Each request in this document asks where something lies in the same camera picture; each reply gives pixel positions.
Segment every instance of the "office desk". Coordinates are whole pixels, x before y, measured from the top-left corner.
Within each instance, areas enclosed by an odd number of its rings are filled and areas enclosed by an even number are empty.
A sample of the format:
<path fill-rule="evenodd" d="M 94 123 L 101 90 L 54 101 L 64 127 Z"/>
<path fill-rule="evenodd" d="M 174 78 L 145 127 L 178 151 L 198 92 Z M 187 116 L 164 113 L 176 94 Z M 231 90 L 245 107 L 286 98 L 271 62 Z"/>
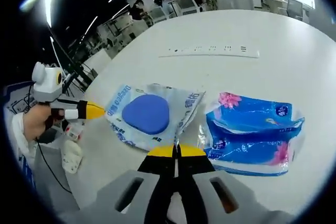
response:
<path fill-rule="evenodd" d="M 256 45 L 260 58 L 176 56 L 164 51 L 186 45 Z M 119 85 L 161 83 L 206 90 L 203 102 L 228 91 L 296 104 L 306 117 L 306 139 L 289 172 L 279 177 L 234 175 L 271 210 L 299 214 L 333 169 L 336 156 L 336 43 L 296 19 L 254 10 L 218 10 L 169 19 L 128 44 L 88 88 L 85 98 L 106 106 Z M 181 142 L 196 145 L 202 114 Z M 79 207 L 96 199 L 106 184 L 137 169 L 145 153 L 117 139 L 104 119 L 88 123 L 79 143 L 84 158 L 77 174 L 67 174 Z"/>
<path fill-rule="evenodd" d="M 287 2 L 284 0 L 262 0 L 269 6 L 272 13 L 277 13 L 278 7 L 287 8 Z"/>

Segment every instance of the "black cable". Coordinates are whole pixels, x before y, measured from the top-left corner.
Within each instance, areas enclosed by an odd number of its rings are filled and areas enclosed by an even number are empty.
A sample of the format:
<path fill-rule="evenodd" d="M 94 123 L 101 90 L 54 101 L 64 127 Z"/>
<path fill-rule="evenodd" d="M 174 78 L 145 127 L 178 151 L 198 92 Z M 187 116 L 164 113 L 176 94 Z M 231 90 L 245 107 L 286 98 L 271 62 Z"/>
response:
<path fill-rule="evenodd" d="M 72 97 L 75 97 L 73 94 L 73 92 L 71 91 L 71 88 L 70 88 L 70 86 L 69 86 L 69 91 L 70 91 L 70 93 L 71 93 L 71 95 L 72 95 Z"/>
<path fill-rule="evenodd" d="M 90 71 L 92 71 L 92 69 L 88 66 L 88 65 L 86 65 L 85 63 L 82 63 L 84 66 L 86 66 L 88 69 L 90 69 Z"/>
<path fill-rule="evenodd" d="M 84 83 L 86 84 L 86 82 L 83 83 L 83 82 L 81 82 L 81 81 L 80 81 L 78 78 L 76 78 L 76 77 L 75 77 L 75 80 L 78 82 L 78 85 L 80 85 L 80 87 L 86 87 L 86 86 L 84 85 Z"/>
<path fill-rule="evenodd" d="M 31 84 L 31 85 L 29 86 L 29 90 L 28 90 L 28 110 L 30 110 L 30 90 L 31 90 L 31 88 L 32 88 L 33 85 L 34 85 L 34 84 Z"/>
<path fill-rule="evenodd" d="M 58 182 L 58 184 L 59 184 L 65 191 L 67 191 L 68 193 L 72 194 L 72 192 L 69 191 L 67 188 L 65 188 L 65 187 L 61 184 L 61 182 L 58 180 L 58 178 L 56 177 L 56 175 L 55 175 L 55 173 L 53 172 L 53 170 L 51 169 L 51 167 L 48 165 L 48 162 L 46 161 L 46 158 L 45 158 L 44 155 L 43 155 L 43 152 L 42 152 L 40 143 L 39 143 L 38 141 L 36 141 L 36 142 L 37 142 L 38 148 L 40 149 L 42 158 L 43 158 L 44 162 L 46 163 L 46 165 L 48 166 L 48 168 L 49 168 L 49 170 L 51 171 L 51 173 L 53 174 L 55 180 Z"/>
<path fill-rule="evenodd" d="M 30 110 L 30 101 L 29 101 L 29 98 L 30 98 L 30 90 L 31 90 L 32 86 L 33 86 L 33 84 L 30 85 L 30 87 L 29 87 L 29 91 L 28 91 L 28 110 Z M 58 182 L 58 184 L 59 184 L 65 191 L 67 191 L 68 193 L 71 193 L 71 194 L 72 194 L 72 192 L 69 191 L 67 188 L 65 188 L 65 187 L 61 184 L 61 182 L 58 180 L 58 178 L 56 177 L 55 173 L 53 172 L 53 170 L 52 170 L 51 167 L 49 166 L 48 162 L 46 161 L 46 158 L 45 158 L 44 155 L 43 155 L 43 152 L 42 152 L 40 143 L 37 141 L 37 139 L 35 139 L 35 140 L 36 140 L 36 143 L 37 143 L 37 145 L 38 145 L 38 147 L 39 147 L 39 149 L 40 149 L 42 158 L 43 158 L 44 162 L 46 163 L 46 165 L 48 166 L 48 168 L 49 168 L 49 170 L 51 171 L 51 173 L 53 174 L 55 180 Z"/>
<path fill-rule="evenodd" d="M 82 92 L 84 93 L 84 91 L 83 91 L 80 87 L 78 87 L 76 84 L 74 84 L 74 82 L 72 82 L 72 84 L 75 85 L 75 87 L 76 87 L 77 89 L 79 89 L 80 91 L 82 91 Z"/>
<path fill-rule="evenodd" d="M 61 49 L 61 51 L 63 52 L 63 54 L 66 56 L 66 58 L 70 62 L 70 65 L 73 67 L 74 72 L 77 73 L 79 76 L 81 76 L 86 83 L 91 84 L 92 80 L 90 78 L 88 78 L 85 74 L 83 74 L 83 75 L 80 74 L 79 68 L 76 66 L 76 64 L 74 63 L 74 61 L 69 57 L 69 55 L 67 54 L 67 52 L 65 52 L 65 50 L 63 49 L 63 47 L 59 43 L 57 36 L 54 34 L 54 32 L 52 31 L 52 29 L 49 26 L 48 26 L 48 29 L 49 29 L 50 33 L 52 34 L 54 40 L 56 41 L 58 47 Z"/>
<path fill-rule="evenodd" d="M 83 72 L 84 72 L 84 73 L 87 73 L 87 74 L 91 74 L 89 71 L 86 71 L 86 70 L 84 70 L 84 69 L 83 69 Z"/>

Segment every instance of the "plastic bag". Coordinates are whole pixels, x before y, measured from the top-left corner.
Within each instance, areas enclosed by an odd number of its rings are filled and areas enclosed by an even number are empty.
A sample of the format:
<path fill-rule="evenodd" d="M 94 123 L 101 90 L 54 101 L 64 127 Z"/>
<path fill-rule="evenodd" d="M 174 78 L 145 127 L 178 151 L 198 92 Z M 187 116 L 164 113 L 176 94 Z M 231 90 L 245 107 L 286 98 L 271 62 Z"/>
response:
<path fill-rule="evenodd" d="M 121 112 L 135 98 L 144 94 L 155 94 L 169 104 L 168 127 L 156 135 L 148 135 L 125 123 Z M 186 91 L 159 84 L 142 87 L 122 85 L 106 108 L 105 116 L 117 137 L 131 146 L 150 151 L 156 146 L 170 145 L 179 139 L 179 135 L 190 124 L 205 92 Z"/>
<path fill-rule="evenodd" d="M 254 176 L 284 174 L 304 139 L 305 119 L 290 103 L 224 92 L 206 111 L 198 146 L 215 169 Z"/>

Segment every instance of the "blue sponge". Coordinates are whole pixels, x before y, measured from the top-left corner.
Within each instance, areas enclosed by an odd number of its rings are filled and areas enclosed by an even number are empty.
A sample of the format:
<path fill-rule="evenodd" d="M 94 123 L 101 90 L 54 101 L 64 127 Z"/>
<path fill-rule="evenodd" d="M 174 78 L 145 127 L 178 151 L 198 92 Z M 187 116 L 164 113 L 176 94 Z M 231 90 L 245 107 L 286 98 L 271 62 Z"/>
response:
<path fill-rule="evenodd" d="M 144 94 L 127 104 L 121 116 L 130 126 L 148 135 L 154 135 L 168 127 L 169 106 L 162 97 Z"/>

